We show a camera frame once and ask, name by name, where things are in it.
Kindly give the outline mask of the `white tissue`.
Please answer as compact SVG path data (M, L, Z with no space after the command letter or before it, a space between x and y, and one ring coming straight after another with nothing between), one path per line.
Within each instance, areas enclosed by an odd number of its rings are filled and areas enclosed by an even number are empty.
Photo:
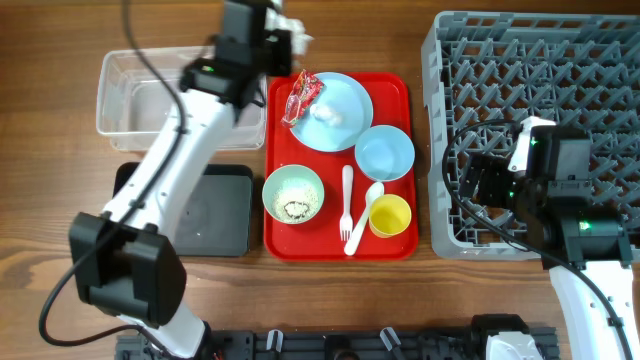
M342 115L327 105L312 104L310 106L310 114L314 119L325 123L327 126L338 126L343 121Z

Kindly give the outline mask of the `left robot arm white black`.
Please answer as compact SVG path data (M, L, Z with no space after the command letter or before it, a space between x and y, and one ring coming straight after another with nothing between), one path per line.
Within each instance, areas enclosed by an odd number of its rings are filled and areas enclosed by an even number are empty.
M167 89L160 134L101 214L79 213L69 241L80 300L123 320L167 357L209 356L210 328L183 300L186 270L171 241L210 158L265 76L288 76L302 25L279 1L227 1L213 53Z

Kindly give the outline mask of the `yellow plastic cup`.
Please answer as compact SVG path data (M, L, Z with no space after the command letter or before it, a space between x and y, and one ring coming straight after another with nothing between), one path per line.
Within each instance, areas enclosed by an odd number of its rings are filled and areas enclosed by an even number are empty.
M404 232L410 225L412 210L408 202L395 194L376 199L369 215L369 227L379 238L390 238Z

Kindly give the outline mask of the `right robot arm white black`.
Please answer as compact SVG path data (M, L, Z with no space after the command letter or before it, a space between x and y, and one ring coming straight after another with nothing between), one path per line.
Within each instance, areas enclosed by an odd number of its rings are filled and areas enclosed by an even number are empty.
M518 244L539 254L549 273L574 358L638 358L629 234L615 208L592 201L588 135L534 126L519 136L524 169L509 159L472 154L453 200L476 198L525 223Z

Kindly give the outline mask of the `rice food waste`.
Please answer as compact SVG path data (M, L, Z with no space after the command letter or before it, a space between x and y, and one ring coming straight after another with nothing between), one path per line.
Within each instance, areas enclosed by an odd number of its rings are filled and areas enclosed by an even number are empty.
M304 179L285 180L273 196L275 217L286 224L298 224L313 217L320 207L320 196Z

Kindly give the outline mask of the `red snack wrapper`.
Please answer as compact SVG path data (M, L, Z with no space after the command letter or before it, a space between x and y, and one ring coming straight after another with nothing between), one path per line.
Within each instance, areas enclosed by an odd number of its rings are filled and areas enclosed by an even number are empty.
M325 84L315 74L303 70L289 93L281 124L294 128L324 87Z

